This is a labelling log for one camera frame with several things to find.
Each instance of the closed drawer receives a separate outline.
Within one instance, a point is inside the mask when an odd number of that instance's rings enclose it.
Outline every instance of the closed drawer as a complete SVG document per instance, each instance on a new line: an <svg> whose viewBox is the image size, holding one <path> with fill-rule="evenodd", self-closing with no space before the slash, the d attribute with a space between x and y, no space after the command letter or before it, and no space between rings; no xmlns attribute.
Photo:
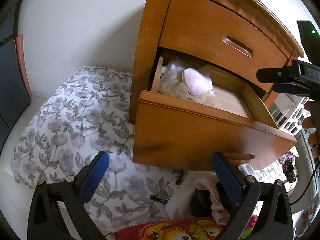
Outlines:
<svg viewBox="0 0 320 240"><path fill-rule="evenodd" d="M171 0L159 46L207 60L269 91L259 68L279 68L287 58L263 33L209 0Z"/></svg>
<svg viewBox="0 0 320 240"><path fill-rule="evenodd" d="M280 131L268 109L242 79L211 66L215 95L198 103L157 92L163 57L151 91L138 102L133 161L184 170L212 170L213 153L234 153L233 164L262 169L296 143Z"/></svg>

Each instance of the drawer front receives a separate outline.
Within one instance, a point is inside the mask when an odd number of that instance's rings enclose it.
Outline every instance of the drawer front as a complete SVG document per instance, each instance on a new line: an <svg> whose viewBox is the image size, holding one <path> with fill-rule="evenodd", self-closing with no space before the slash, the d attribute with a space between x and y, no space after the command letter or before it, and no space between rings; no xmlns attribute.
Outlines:
<svg viewBox="0 0 320 240"><path fill-rule="evenodd" d="M256 79L259 68L279 68L287 58L263 33L209 0L171 0L160 47L181 51L226 68L269 91Z"/></svg>
<svg viewBox="0 0 320 240"><path fill-rule="evenodd" d="M296 143L288 135L248 118L143 90L135 126L133 161L183 170L211 171L217 151L255 155L263 169ZM232 161L234 165L241 161Z"/></svg>

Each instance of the drawer handle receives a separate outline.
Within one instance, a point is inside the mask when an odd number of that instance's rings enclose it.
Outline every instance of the drawer handle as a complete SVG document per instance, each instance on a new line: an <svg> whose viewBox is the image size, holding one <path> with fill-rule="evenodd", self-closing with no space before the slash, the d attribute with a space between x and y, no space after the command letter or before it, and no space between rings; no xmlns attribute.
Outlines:
<svg viewBox="0 0 320 240"><path fill-rule="evenodd" d="M249 47L247 47L246 45L244 45L242 42L230 37L230 36L226 36L223 37L223 41L228 44L229 46L235 48L236 50L242 52L243 54L245 54L248 57L252 57L253 56L253 51L252 49L250 49Z"/></svg>

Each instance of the white wall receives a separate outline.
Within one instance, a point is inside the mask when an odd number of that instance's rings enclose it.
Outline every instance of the white wall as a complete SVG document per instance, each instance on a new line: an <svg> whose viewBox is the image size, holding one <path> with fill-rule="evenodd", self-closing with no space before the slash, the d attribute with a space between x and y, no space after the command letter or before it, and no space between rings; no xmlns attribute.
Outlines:
<svg viewBox="0 0 320 240"><path fill-rule="evenodd" d="M288 28L292 35L296 38L297 42L301 44L299 29L297 25L297 20L308 20L313 23L318 32L320 29L316 24L315 20L309 13L308 9L302 3L301 0L261 0L262 3L272 11L281 22ZM299 58L308 62L308 57Z"/></svg>
<svg viewBox="0 0 320 240"><path fill-rule="evenodd" d="M85 65L131 70L146 0L23 0L31 91L49 97Z"/></svg>

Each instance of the floral pattern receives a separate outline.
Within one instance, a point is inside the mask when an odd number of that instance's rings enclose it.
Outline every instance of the floral pattern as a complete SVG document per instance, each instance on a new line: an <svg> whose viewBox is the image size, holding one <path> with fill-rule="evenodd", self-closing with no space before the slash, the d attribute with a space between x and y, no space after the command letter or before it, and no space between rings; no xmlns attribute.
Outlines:
<svg viewBox="0 0 320 240"><path fill-rule="evenodd" d="M12 156L16 182L34 188L38 179L61 182L76 175L99 151L109 167L84 205L106 231L167 219L151 194L167 196L180 171L132 162L133 125L128 123L132 74L84 67L59 87L32 118Z"/></svg>

